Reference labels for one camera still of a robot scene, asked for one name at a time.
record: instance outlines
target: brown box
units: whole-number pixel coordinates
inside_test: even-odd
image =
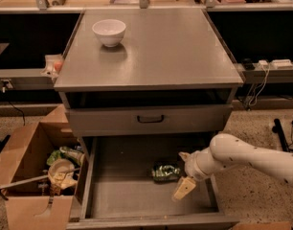
[[[291,230],[289,221],[255,223],[255,224],[238,224],[233,227],[233,230]]]
[[[73,146],[73,136],[64,107],[60,105],[41,122],[16,129],[0,153],[0,185],[42,175],[46,160],[54,149]],[[37,183],[8,189],[7,217],[10,230],[64,230],[69,219],[73,197],[55,196],[51,213],[35,217],[45,211],[49,197],[42,196]]]

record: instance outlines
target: bowl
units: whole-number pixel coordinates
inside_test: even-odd
[[[105,19],[92,26],[97,39],[106,47],[117,46],[124,38],[126,25],[117,19]]]

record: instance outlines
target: floor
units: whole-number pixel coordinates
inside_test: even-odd
[[[274,119],[280,119],[288,143],[293,140],[291,121],[293,120],[293,101],[280,106],[268,104],[270,109],[256,106],[251,111],[244,110],[239,102],[235,102],[235,110],[223,132],[258,147],[281,150],[278,134],[272,131]],[[11,106],[0,108],[0,140],[16,127],[21,127],[24,120],[21,113]],[[38,122],[53,106],[38,108],[33,113],[24,109],[25,124]],[[215,176],[218,186],[218,202],[226,215],[237,216],[241,222],[290,221],[293,225],[293,188],[279,182],[250,167],[238,166]],[[0,229],[8,229],[3,199],[0,197]]]

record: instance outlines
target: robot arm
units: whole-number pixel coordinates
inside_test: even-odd
[[[180,156],[185,161],[187,177],[180,179],[174,200],[192,191],[196,182],[239,164],[251,166],[293,187],[293,153],[255,147],[230,134],[218,134],[208,148],[192,154],[180,152]]]

